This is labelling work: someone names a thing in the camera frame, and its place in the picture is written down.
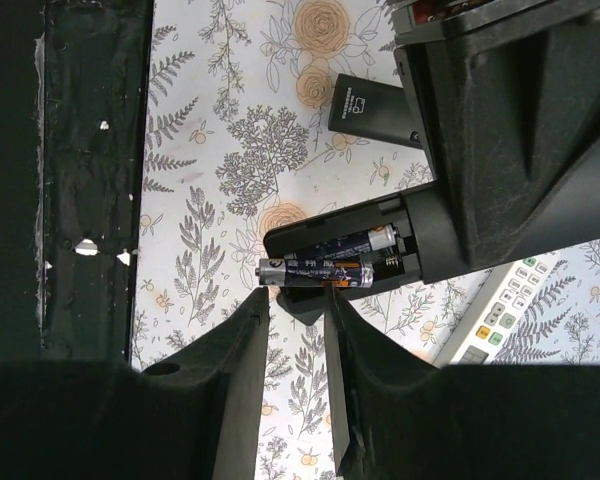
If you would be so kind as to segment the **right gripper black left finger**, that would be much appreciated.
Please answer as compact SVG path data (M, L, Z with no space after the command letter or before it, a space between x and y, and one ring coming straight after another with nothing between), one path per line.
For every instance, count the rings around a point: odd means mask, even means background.
M0 362L0 479L250 479L269 334L266 290L138 372Z

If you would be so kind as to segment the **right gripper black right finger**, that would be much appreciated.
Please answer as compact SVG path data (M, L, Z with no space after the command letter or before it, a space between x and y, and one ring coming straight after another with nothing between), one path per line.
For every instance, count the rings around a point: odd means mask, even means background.
M600 479L600 366L437 368L325 291L336 473L345 479Z

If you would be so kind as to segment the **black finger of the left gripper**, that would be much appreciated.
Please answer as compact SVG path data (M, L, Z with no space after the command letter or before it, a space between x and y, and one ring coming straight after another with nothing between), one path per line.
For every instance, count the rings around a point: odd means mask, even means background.
M394 57L476 270L600 144L600 1L396 1Z

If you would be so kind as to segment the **black remote with back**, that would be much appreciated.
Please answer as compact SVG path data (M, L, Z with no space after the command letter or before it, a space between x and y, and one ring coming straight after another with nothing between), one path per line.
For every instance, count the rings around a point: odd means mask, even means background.
M436 182L273 229L264 237L265 259L285 259L305 247L385 225L396 231L394 246L339 259L369 263L374 269L371 287L338 287L344 298L361 299L416 282L431 284L475 272L462 255L450 203ZM505 237L513 241L512 251L487 261L486 267L600 239L600 144L523 232ZM278 287L279 303L311 325L324 310L323 287Z

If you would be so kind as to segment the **dark blue AAA battery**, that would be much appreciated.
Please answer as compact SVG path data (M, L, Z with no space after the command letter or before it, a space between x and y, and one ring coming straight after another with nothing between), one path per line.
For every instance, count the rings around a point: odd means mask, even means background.
M396 231L392 225L360 231L337 237L296 252L286 254L285 259L339 260L355 258L369 252L382 250L396 244Z

